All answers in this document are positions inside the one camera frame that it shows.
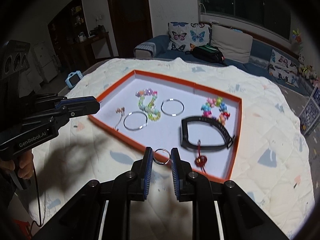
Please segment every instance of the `table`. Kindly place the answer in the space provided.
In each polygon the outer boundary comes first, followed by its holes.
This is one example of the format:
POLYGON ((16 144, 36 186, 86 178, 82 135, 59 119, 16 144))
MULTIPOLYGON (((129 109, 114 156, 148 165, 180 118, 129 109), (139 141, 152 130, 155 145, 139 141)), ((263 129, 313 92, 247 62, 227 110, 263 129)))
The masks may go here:
POLYGON ((85 62, 85 65, 86 65, 87 68, 91 67, 91 65, 89 63, 89 60, 88 60, 88 57, 87 57, 87 53, 85 51, 85 46, 91 45, 92 43, 94 43, 96 41, 103 40, 103 39, 106 39, 107 46, 108 46, 108 49, 109 49, 109 52, 110 52, 110 56, 111 56, 111 58, 114 58, 112 47, 111 47, 111 43, 110 43, 110 38, 109 38, 109 32, 105 32, 105 33, 100 32, 100 33, 98 33, 98 35, 96 35, 94 37, 87 38, 84 41, 81 41, 81 42, 78 42, 78 43, 74 43, 74 44, 71 45, 72 47, 79 48, 79 50, 81 52, 81 56, 84 59, 84 62, 85 62))
MULTIPOLYGON (((133 69, 190 80, 242 98, 242 127, 231 179, 292 238, 312 210, 314 197, 308 145, 280 89, 234 66, 206 66, 180 58, 170 62, 112 59, 84 76, 67 97, 98 96, 133 69)), ((86 116, 72 118, 57 138, 33 153, 44 223, 90 179, 112 180, 142 158, 86 116)), ((38 220, 34 182, 23 193, 29 194, 25 202, 38 220)), ((132 239, 191 237, 192 205, 176 201, 167 167, 153 165, 148 199, 132 203, 131 214, 132 239)))

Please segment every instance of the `screw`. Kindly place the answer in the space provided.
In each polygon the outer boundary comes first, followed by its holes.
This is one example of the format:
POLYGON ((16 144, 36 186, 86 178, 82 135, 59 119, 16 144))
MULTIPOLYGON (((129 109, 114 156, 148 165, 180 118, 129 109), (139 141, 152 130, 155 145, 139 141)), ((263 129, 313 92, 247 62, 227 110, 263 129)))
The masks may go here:
POLYGON ((224 184, 229 188, 233 188, 236 185, 232 180, 227 180, 224 184))
POLYGON ((192 179, 195 179, 196 177, 198 177, 198 173, 196 173, 195 171, 191 171, 189 172, 188 176, 192 179))
POLYGON ((133 178, 133 177, 136 175, 136 173, 135 173, 134 171, 127 171, 127 172, 125 173, 125 175, 126 175, 128 178, 133 178))
POLYGON ((92 179, 88 182, 89 187, 95 187, 98 185, 98 181, 96 179, 92 179))

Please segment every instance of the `wooden door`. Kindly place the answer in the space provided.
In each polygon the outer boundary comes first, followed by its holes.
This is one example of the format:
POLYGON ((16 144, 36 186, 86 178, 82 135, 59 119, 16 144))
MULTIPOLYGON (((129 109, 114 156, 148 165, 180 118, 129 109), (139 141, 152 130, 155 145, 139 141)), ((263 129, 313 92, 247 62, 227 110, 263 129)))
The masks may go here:
POLYGON ((133 57, 133 49, 152 38, 149 0, 108 0, 119 57, 133 57))

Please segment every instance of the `red string charm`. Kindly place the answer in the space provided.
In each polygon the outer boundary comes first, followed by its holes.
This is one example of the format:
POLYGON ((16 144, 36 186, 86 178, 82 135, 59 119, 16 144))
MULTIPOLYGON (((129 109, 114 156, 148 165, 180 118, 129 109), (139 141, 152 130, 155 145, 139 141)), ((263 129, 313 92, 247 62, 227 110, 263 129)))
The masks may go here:
POLYGON ((208 158, 206 156, 204 156, 204 155, 201 155, 201 153, 200 153, 200 145, 201 145, 201 141, 198 140, 198 157, 195 160, 195 164, 196 164, 197 167, 202 168, 202 170, 205 172, 204 166, 207 163, 208 158))

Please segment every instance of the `pink butterfly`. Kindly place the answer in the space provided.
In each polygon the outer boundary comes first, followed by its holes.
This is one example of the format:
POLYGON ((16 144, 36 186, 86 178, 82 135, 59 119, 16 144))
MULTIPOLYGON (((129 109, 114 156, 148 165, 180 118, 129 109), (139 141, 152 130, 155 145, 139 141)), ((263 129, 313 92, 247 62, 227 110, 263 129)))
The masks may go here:
POLYGON ((181 41, 184 41, 184 38, 185 38, 185 36, 187 35, 186 33, 176 33, 176 32, 172 32, 172 34, 173 34, 173 38, 175 39, 175 40, 181 40, 181 41))
POLYGON ((288 60, 285 57, 281 56, 279 62, 283 62, 285 66, 288 67, 288 60))

